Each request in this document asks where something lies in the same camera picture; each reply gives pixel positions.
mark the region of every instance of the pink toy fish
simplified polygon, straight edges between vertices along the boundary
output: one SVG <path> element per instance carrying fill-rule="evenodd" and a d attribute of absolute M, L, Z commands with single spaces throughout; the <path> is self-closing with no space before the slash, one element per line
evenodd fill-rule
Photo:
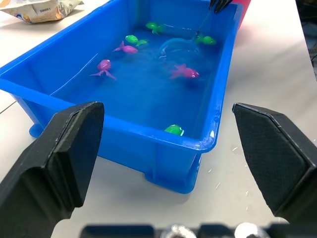
<path fill-rule="evenodd" d="M 134 48 L 133 46 L 125 46 L 124 41 L 122 41 L 119 48 L 116 48 L 113 51 L 121 51 L 121 50 L 123 50 L 124 52 L 126 52 L 128 54 L 135 54 L 138 52 L 138 50 L 136 48 Z"/>
<path fill-rule="evenodd" d="M 108 70 L 111 69 L 111 62 L 108 59 L 102 60 L 98 65 L 97 69 L 99 70 L 99 73 L 91 74 L 90 76 L 101 76 L 103 73 L 106 73 L 108 77 L 113 78 L 114 80 L 117 80 L 114 76 L 112 76 Z"/>
<path fill-rule="evenodd" d="M 177 70 L 171 70 L 172 76 L 171 79 L 178 78 L 180 76 L 184 76 L 186 78 L 198 78 L 199 73 L 191 68 L 187 68 L 186 64 L 182 64 L 181 66 L 175 65 Z"/>

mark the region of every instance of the snack bag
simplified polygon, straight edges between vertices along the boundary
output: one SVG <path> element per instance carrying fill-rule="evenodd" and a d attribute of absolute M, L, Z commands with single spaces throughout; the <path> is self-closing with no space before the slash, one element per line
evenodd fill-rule
<path fill-rule="evenodd" d="M 0 0 L 0 10 L 30 23 L 65 18 L 81 0 Z"/>

